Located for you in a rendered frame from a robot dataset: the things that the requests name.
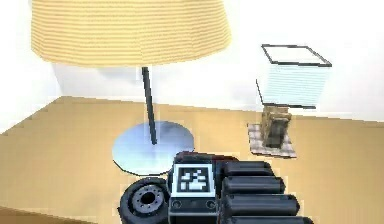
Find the yellow shade floor lamp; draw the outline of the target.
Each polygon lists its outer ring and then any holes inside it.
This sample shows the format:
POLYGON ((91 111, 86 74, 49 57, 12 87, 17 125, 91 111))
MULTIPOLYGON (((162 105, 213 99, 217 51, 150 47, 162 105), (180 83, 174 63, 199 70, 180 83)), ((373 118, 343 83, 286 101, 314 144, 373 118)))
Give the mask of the yellow shade floor lamp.
POLYGON ((31 48, 45 61, 90 68, 138 67, 148 120, 120 134, 114 163, 139 176, 167 172, 194 138, 154 116, 149 69, 216 54, 231 42, 223 0, 30 0, 31 48))

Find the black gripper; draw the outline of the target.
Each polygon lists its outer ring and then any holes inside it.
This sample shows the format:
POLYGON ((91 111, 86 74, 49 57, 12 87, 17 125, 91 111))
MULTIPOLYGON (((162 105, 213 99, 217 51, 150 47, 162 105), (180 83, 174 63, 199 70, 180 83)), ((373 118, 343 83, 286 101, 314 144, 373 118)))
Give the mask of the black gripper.
POLYGON ((169 193, 166 180, 147 177, 122 194, 118 212, 122 224, 168 224, 169 193))

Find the white square shade lamp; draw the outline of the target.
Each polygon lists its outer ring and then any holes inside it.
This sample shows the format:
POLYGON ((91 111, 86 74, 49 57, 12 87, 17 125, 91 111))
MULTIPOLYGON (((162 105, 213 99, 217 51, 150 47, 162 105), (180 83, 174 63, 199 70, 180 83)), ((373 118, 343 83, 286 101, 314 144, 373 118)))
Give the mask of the white square shade lamp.
POLYGON ((277 158, 297 156, 288 128, 292 109, 314 110, 332 63, 306 45, 263 44, 269 68, 256 82, 261 122, 247 126, 250 151, 277 158))

